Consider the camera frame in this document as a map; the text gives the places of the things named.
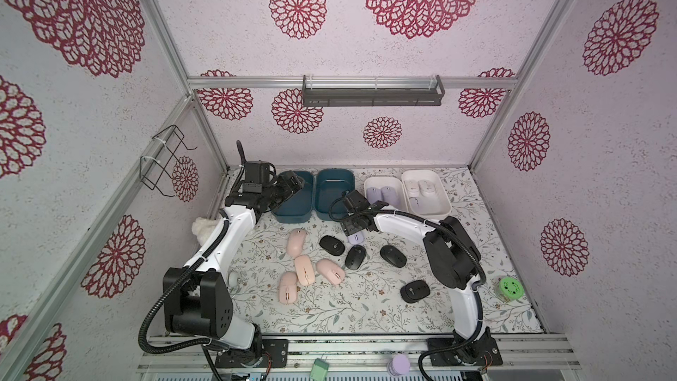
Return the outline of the white plush dog toy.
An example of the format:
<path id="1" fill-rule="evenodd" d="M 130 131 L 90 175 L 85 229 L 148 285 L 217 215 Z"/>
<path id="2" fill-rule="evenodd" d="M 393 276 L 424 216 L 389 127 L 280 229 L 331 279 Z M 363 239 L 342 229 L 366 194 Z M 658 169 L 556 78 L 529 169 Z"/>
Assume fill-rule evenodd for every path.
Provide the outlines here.
<path id="1" fill-rule="evenodd" d="M 194 220 L 191 226 L 191 232 L 196 237 L 200 246 L 204 246 L 207 243 L 219 222 L 219 220 L 211 220 L 202 217 L 197 217 L 197 219 Z"/>

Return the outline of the pink mouse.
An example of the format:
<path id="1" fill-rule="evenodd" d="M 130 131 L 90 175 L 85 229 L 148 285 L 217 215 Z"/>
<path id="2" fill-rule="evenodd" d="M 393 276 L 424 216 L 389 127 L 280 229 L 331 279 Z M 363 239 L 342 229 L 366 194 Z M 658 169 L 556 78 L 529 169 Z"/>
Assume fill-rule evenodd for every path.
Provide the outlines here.
<path id="1" fill-rule="evenodd" d="M 301 255 L 294 259 L 294 268 L 298 282 L 302 286 L 309 286 L 316 282 L 315 268 L 310 257 Z"/>
<path id="2" fill-rule="evenodd" d="M 298 300 L 297 291 L 298 277 L 296 273 L 285 272 L 280 278 L 279 284 L 279 302 L 282 304 L 293 304 Z"/>
<path id="3" fill-rule="evenodd" d="M 331 285 L 340 285 L 346 278 L 345 271 L 331 259 L 320 259 L 316 268 Z"/>
<path id="4" fill-rule="evenodd" d="M 289 233 L 286 252 L 289 257 L 296 259 L 303 255 L 303 247 L 307 237 L 305 229 L 293 229 Z"/>

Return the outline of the right teal storage box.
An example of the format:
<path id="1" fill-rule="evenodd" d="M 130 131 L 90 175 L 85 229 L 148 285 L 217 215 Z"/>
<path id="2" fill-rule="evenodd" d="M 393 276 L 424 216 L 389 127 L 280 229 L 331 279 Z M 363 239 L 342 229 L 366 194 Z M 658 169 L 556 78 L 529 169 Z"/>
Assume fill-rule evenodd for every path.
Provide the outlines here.
<path id="1" fill-rule="evenodd" d="M 331 220 L 330 214 L 339 219 L 347 216 L 342 198 L 355 188 L 354 173 L 349 169 L 322 169 L 317 173 L 314 209 L 320 220 Z"/>

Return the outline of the black mouse centre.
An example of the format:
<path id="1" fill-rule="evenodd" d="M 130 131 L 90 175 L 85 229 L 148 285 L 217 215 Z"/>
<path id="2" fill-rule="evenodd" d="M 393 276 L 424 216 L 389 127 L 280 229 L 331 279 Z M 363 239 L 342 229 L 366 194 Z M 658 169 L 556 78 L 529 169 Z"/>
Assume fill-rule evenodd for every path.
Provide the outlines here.
<path id="1" fill-rule="evenodd" d="M 361 245 L 354 245 L 351 247 L 349 252 L 347 252 L 347 257 L 345 258 L 345 267 L 349 270 L 358 270 L 366 257 L 366 249 Z"/>

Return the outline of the right white storage box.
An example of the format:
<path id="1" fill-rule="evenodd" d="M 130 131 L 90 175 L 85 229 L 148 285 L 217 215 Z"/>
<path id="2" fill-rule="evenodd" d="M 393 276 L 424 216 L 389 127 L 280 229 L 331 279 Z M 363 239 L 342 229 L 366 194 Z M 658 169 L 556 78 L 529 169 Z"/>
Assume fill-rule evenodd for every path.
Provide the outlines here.
<path id="1" fill-rule="evenodd" d="M 451 201 L 442 180 L 432 170 L 405 171 L 401 181 L 412 213 L 431 220 L 442 220 L 451 214 Z"/>

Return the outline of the green connector block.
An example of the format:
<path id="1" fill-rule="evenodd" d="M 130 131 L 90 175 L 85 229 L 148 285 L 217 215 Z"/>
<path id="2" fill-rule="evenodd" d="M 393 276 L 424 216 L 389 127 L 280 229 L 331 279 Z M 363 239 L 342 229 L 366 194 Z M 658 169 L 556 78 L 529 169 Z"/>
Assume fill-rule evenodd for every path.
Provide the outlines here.
<path id="1" fill-rule="evenodd" d="M 312 381 L 326 381 L 330 365 L 322 359 L 316 359 L 311 367 L 310 379 Z"/>

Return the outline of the left white storage box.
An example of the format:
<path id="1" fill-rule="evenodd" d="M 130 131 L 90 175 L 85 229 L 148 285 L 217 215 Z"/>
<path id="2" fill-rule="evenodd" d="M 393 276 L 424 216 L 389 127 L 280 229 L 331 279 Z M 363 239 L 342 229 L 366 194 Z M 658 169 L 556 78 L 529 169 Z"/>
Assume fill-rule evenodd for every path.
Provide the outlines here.
<path id="1" fill-rule="evenodd" d="M 370 204 L 380 200 L 400 211 L 409 210 L 404 185 L 394 176 L 368 177 L 364 182 L 364 191 Z"/>

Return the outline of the purple round cap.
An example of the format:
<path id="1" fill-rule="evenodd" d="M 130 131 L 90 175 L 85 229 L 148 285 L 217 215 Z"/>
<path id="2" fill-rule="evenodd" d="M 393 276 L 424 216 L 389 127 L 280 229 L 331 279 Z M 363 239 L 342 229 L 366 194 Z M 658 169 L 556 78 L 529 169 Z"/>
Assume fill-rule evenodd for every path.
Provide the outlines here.
<path id="1" fill-rule="evenodd" d="M 411 370 L 411 362 L 407 355 L 396 354 L 387 364 L 387 372 L 392 377 L 402 377 L 408 375 Z"/>

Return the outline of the pink mouse top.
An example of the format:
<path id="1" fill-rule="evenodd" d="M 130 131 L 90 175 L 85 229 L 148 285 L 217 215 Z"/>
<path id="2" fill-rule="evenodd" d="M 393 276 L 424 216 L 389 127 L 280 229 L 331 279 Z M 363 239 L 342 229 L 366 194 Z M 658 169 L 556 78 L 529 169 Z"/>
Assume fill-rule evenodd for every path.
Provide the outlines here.
<path id="1" fill-rule="evenodd" d="M 307 237 L 305 229 L 293 229 L 289 233 L 286 252 L 289 257 L 296 259 L 303 255 L 303 247 Z"/>

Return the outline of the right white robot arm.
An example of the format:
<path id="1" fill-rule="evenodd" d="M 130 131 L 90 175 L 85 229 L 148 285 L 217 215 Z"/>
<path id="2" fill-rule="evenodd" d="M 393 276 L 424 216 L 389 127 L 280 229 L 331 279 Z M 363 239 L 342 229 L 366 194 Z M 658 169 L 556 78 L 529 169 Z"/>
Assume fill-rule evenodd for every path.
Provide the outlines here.
<path id="1" fill-rule="evenodd" d="M 480 287 L 487 282 L 481 254 L 461 221 L 453 216 L 429 220 L 395 209 L 370 209 L 338 220 L 344 233 L 367 230 L 403 237 L 421 244 L 431 272 L 448 287 L 454 331 L 462 342 L 478 340 L 485 332 Z"/>

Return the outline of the teal storage box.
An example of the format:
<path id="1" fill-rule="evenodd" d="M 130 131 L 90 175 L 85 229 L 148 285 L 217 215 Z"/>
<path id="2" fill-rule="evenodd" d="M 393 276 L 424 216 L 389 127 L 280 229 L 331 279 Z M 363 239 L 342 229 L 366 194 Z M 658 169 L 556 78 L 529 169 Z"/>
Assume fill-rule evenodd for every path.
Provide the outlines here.
<path id="1" fill-rule="evenodd" d="M 347 216 L 342 198 L 355 188 L 354 173 L 349 169 L 322 169 L 317 173 L 314 209 L 320 220 L 331 220 L 330 214 L 339 219 Z"/>
<path id="2" fill-rule="evenodd" d="M 296 170 L 294 172 L 304 181 L 303 188 L 279 208 L 272 211 L 273 217 L 277 222 L 284 224 L 308 222 L 313 211 L 315 178 L 308 171 Z"/>

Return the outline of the black mouse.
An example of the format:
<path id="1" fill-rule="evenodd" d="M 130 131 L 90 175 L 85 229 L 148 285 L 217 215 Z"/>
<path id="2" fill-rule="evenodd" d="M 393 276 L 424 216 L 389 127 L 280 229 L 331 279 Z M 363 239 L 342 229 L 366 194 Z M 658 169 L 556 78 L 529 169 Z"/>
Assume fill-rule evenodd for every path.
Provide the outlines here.
<path id="1" fill-rule="evenodd" d="M 323 236 L 319 246 L 334 257 L 341 256 L 346 250 L 344 243 L 334 236 Z"/>
<path id="2" fill-rule="evenodd" d="M 414 280 L 400 289 L 401 298 L 409 304 L 418 303 L 429 297 L 430 294 L 430 287 L 424 280 Z"/>
<path id="3" fill-rule="evenodd" d="M 347 252 L 347 257 L 345 258 L 345 267 L 349 270 L 358 270 L 366 257 L 366 249 L 361 245 L 354 245 L 351 247 L 349 252 Z"/>
<path id="4" fill-rule="evenodd" d="M 390 244 L 384 245 L 379 253 L 384 261 L 396 268 L 403 268 L 407 264 L 407 256 Z"/>

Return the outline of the pink mouse middle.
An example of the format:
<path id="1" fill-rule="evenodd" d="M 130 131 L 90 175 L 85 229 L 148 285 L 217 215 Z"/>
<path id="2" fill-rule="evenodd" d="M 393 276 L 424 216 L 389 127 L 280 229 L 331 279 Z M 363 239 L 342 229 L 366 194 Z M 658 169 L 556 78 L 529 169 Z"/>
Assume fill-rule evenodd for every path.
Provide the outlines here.
<path id="1" fill-rule="evenodd" d="M 309 286 L 316 282 L 315 268 L 310 257 L 301 255 L 294 259 L 294 268 L 298 282 L 302 286 Z"/>

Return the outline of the large purple mouse bottom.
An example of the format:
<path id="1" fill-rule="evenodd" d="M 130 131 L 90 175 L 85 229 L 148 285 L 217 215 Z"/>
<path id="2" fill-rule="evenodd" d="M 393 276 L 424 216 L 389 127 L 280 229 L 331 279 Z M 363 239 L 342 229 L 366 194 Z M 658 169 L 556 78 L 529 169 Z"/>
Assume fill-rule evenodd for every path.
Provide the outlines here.
<path id="1" fill-rule="evenodd" d="M 381 190 L 383 193 L 384 202 L 388 203 L 390 206 L 400 209 L 401 200 L 398 189 L 392 186 L 385 186 L 382 187 Z"/>

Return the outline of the green round toy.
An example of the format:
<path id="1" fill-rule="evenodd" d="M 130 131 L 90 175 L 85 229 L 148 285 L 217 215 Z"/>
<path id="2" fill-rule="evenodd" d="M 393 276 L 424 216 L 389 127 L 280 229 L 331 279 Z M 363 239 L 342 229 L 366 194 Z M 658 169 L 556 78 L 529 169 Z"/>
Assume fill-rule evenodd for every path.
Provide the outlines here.
<path id="1" fill-rule="evenodd" d="M 521 300 L 525 295 L 523 284 L 514 277 L 500 278 L 497 291 L 502 300 L 506 302 Z"/>

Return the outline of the pink mouse bottom left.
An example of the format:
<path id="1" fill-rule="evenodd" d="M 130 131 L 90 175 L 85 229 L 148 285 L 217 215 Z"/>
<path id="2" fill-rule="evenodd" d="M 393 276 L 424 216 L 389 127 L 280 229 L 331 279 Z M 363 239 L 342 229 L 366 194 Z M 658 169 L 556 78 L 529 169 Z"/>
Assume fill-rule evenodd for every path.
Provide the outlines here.
<path id="1" fill-rule="evenodd" d="M 279 302 L 282 304 L 293 304 L 298 300 L 297 291 L 298 277 L 296 273 L 285 272 L 280 278 L 279 284 Z"/>

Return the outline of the white mouse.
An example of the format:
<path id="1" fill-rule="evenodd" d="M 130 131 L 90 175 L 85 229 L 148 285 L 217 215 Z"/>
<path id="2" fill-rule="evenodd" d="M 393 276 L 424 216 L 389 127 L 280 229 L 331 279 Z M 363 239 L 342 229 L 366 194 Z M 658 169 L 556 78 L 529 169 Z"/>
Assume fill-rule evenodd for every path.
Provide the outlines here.
<path id="1" fill-rule="evenodd" d="M 416 180 L 407 179 L 404 181 L 404 184 L 409 198 L 417 198 L 421 195 L 421 189 Z"/>
<path id="2" fill-rule="evenodd" d="M 437 189 L 435 188 L 435 184 L 433 182 L 423 179 L 418 183 L 421 189 L 421 195 L 424 197 L 432 197 L 437 193 Z"/>

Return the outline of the black mouse bottom right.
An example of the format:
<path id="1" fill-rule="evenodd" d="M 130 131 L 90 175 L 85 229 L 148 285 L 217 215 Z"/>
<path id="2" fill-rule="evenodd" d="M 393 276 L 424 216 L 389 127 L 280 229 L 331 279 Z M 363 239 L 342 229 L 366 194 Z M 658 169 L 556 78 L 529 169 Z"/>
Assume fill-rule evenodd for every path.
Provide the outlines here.
<path id="1" fill-rule="evenodd" d="M 430 294 L 430 287 L 424 280 L 414 280 L 400 289 L 401 298 L 409 304 L 418 303 L 429 297 Z"/>

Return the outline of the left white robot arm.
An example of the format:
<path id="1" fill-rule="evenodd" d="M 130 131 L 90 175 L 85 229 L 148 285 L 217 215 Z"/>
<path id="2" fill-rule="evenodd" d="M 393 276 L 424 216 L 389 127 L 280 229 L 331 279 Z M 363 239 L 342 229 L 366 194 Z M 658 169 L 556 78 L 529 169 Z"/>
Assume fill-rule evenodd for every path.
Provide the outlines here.
<path id="1" fill-rule="evenodd" d="M 261 216 L 280 207 L 304 186 L 305 181 L 292 171 L 262 181 L 249 181 L 245 175 L 237 178 L 204 244 L 183 267 L 165 273 L 161 306 L 169 333 L 230 349 L 253 347 L 257 327 L 234 313 L 227 285 L 230 266 Z"/>

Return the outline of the left teal storage box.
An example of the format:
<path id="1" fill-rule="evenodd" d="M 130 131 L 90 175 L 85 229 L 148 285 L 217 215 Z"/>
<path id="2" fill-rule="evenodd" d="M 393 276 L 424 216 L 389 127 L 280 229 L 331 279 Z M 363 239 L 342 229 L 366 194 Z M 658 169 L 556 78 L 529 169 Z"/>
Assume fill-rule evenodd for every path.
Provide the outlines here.
<path id="1" fill-rule="evenodd" d="M 308 171 L 296 170 L 294 172 L 304 181 L 303 188 L 279 208 L 272 211 L 273 217 L 277 222 L 284 224 L 308 222 L 313 211 L 315 178 Z"/>

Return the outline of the black mouse top left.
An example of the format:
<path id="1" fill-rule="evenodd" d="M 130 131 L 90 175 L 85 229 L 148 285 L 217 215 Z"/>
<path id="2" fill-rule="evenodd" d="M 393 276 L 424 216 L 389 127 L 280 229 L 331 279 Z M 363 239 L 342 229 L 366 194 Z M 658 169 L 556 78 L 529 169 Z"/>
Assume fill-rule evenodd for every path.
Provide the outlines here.
<path id="1" fill-rule="evenodd" d="M 346 250 L 344 243 L 334 236 L 323 236 L 319 246 L 334 257 L 341 256 Z"/>

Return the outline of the pink mouse right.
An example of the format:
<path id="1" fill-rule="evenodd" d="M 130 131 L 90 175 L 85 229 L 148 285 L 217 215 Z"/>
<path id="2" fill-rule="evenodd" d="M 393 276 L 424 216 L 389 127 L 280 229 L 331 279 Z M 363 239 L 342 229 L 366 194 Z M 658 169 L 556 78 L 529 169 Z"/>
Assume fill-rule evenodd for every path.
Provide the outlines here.
<path id="1" fill-rule="evenodd" d="M 345 271 L 331 259 L 320 259 L 316 268 L 331 285 L 340 285 L 346 278 Z"/>

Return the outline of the white storage box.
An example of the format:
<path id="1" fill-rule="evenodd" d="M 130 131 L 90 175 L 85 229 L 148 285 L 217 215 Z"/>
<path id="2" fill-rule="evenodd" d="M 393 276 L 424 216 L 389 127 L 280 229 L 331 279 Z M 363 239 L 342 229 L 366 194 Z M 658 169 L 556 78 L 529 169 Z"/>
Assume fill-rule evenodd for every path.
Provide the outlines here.
<path id="1" fill-rule="evenodd" d="M 431 220 L 442 220 L 451 214 L 451 201 L 442 180 L 432 170 L 405 171 L 401 181 L 412 213 Z"/>
<path id="2" fill-rule="evenodd" d="M 364 182 L 364 191 L 370 204 L 380 200 L 400 211 L 409 210 L 404 185 L 394 176 L 368 177 Z"/>

